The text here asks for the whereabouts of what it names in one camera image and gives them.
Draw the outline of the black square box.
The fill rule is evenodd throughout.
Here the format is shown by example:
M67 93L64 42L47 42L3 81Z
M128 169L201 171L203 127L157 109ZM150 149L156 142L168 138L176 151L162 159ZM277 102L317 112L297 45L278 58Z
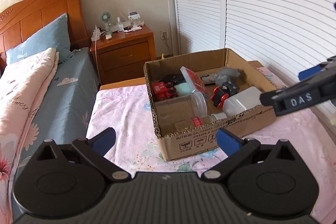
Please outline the black square box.
M172 83L172 85L175 86L175 85L185 83L186 80L181 73L177 73L177 74L169 74L163 77L162 79L160 79L159 82L163 82L165 84Z

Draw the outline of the pink floral quilt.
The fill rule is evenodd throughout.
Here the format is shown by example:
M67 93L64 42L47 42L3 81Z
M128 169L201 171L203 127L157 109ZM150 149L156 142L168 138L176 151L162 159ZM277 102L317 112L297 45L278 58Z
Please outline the pink floral quilt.
M55 48L10 64L1 77L1 223L13 221L11 191L19 158L59 62Z

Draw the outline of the clear round plastic jar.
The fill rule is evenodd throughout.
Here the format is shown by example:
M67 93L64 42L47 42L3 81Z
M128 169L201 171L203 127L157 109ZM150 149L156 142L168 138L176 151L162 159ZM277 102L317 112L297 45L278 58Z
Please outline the clear round plastic jar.
M191 105L196 117L204 118L208 115L207 103L203 94L194 90L191 94Z

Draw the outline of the white translucent plastic container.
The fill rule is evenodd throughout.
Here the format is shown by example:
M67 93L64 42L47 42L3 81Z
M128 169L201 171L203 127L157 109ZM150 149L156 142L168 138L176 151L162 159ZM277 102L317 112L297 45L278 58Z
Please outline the white translucent plastic container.
M235 116L246 110L260 105L260 94L258 88L252 86L224 101L223 112L228 117Z

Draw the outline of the clear plastic case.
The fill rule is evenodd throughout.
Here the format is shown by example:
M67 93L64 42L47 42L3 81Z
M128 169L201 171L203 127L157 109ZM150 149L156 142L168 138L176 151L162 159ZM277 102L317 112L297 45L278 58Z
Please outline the clear plastic case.
M183 77L185 78L186 82L190 85L193 91L199 91L203 94L206 101L210 99L210 94L207 91L204 83L202 82L201 78L193 71L188 69L187 67L182 66L180 69Z

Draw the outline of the clear spray bottle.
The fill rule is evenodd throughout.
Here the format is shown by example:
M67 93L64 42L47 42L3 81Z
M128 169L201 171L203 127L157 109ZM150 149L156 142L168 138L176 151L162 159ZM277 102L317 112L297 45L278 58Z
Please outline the clear spray bottle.
M117 18L117 32L124 32L123 22L120 17Z

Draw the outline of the white phone stand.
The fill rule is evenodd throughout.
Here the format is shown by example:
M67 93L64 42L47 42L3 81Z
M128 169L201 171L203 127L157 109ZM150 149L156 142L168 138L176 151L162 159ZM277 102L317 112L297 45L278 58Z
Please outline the white phone stand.
M128 11L128 19L131 24L131 31L139 31L142 29L143 22L141 21L141 16L139 15L138 12L130 12Z

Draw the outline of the mint green oval case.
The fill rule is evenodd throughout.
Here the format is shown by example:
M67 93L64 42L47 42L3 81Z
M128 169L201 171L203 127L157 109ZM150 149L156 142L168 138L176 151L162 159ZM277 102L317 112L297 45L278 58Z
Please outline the mint green oval case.
M186 82L174 86L178 97L186 96L193 92L193 88Z

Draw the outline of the white louvered closet door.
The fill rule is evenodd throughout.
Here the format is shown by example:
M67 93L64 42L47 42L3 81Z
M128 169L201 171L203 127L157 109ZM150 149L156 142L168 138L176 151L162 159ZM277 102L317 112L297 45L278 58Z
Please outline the white louvered closet door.
M335 0L175 0L180 53L230 48L287 84L335 55Z

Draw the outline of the small spice bottle red label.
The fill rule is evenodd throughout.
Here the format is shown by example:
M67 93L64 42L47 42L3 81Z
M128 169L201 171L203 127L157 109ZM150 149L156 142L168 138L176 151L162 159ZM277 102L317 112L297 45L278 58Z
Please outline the small spice bottle red label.
M204 118L199 118L199 117L190 118L184 121L176 122L174 124L174 129L176 132L191 130L193 128L200 127L205 124L209 124L209 123L212 123L212 122L215 122L221 119L226 119L226 118L227 116L224 112L210 114Z

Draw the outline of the white power strip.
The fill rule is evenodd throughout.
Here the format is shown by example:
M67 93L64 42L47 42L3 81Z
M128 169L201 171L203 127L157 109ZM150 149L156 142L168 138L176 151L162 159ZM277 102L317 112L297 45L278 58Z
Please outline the white power strip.
M91 37L92 42L100 40L100 36L101 36L101 30L98 26L95 26Z

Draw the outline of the red toy train car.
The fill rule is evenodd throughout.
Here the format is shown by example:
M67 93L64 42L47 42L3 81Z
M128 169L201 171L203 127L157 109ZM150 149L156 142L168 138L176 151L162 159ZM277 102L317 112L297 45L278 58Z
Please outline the red toy train car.
M177 90L172 82L158 82L151 84L151 90L155 102L168 100L177 96Z

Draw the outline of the blue pillow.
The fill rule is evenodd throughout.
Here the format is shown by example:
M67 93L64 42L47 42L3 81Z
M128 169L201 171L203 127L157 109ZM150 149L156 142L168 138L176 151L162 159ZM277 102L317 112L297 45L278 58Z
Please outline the blue pillow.
M59 64L67 61L72 53L68 33L68 16L60 15L51 23L34 33L26 41L6 52L7 65L21 61L48 48L59 52Z

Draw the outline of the wooden nightstand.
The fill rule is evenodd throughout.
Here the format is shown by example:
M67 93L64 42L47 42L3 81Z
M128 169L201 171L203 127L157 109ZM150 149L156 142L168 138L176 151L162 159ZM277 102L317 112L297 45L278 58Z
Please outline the wooden nightstand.
M103 85L141 78L143 66L157 58L154 34L143 26L135 32L115 32L110 40L101 37L90 47Z

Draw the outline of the grey rubber cat toy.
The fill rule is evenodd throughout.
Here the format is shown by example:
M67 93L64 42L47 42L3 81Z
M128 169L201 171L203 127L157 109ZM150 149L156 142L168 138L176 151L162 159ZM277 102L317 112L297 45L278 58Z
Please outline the grey rubber cat toy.
M234 81L239 78L240 72L237 69L224 67L220 69L215 77L215 84L221 86L227 81Z

